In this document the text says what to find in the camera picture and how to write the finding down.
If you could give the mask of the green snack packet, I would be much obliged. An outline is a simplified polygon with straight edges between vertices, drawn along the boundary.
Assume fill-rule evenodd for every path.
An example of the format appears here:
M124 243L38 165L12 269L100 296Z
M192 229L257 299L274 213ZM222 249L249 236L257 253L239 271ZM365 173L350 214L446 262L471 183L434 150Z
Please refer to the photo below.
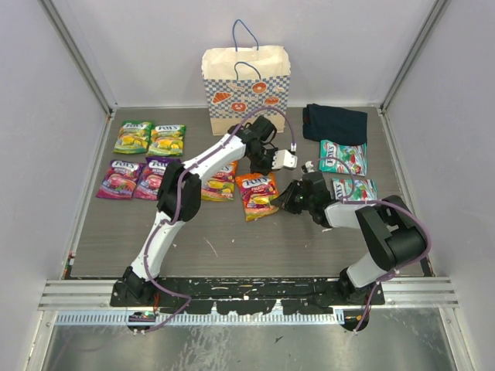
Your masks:
M322 140L320 142L321 160L319 170L348 174L349 168L353 175L365 176L367 174L367 145L347 146L336 142Z

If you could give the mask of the blue checkered paper bag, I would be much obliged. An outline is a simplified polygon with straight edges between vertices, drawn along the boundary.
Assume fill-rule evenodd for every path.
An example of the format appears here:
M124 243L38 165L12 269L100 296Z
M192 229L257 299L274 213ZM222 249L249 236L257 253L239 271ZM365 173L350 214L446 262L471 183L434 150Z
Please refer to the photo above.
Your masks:
M201 71L206 91L210 125L214 135L223 135L249 112L263 107L264 114L284 131L291 64L283 46L212 48L205 51Z

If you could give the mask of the yellow green candy bag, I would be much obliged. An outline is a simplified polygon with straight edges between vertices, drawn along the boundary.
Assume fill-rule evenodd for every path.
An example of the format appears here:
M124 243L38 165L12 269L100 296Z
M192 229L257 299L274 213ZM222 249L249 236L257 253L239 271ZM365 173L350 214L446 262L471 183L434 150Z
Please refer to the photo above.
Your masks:
M156 125L151 130L148 156L177 157L183 155L186 126L182 124Z
M123 121L113 152L124 155L144 154L148 151L153 121Z

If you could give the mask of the purple berries snack bag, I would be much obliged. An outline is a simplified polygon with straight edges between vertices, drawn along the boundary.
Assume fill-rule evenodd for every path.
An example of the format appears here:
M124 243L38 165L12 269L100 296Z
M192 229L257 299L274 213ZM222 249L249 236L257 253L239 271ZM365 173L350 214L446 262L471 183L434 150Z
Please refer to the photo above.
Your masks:
M135 199L156 201L165 170L173 162L179 162L179 159L158 156L147 157L133 197Z
M96 193L100 199L131 199L145 164L111 160L104 179Z

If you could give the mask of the orange fruit candy bag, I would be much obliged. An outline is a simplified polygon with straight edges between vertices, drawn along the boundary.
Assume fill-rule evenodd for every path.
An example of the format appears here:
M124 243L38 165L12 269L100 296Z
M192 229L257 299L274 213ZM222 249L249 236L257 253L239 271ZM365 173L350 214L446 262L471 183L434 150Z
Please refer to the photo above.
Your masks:
M278 211L271 202L279 196L275 175L252 173L235 177L240 190L245 220L247 222L269 216Z
M203 185L201 199L212 202L233 201L236 171L237 161L225 165Z

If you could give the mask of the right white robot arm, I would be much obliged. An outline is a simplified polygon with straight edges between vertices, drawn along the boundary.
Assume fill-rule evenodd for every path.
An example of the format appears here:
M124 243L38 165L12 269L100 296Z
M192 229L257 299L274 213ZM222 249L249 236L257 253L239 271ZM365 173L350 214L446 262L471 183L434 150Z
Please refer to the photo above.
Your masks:
M431 248L428 231L400 196L354 200L351 193L328 185L321 172L308 172L292 181L271 204L291 214L306 211L325 228L362 233L367 252L344 268L337 281L338 295L350 305L360 302L367 288L422 260Z

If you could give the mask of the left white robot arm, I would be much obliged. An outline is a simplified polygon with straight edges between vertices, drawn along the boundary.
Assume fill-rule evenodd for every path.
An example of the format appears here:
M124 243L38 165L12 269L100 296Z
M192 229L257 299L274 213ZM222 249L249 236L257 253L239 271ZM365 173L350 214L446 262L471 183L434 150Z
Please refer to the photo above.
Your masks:
M166 168L158 191L157 212L143 248L122 278L113 287L111 303L133 301L146 306L155 297L156 278L178 232L200 210L203 183L231 162L248 158L254 169L272 171L276 149L267 146L277 129L266 117L250 124L238 124L212 147L185 162L174 162Z

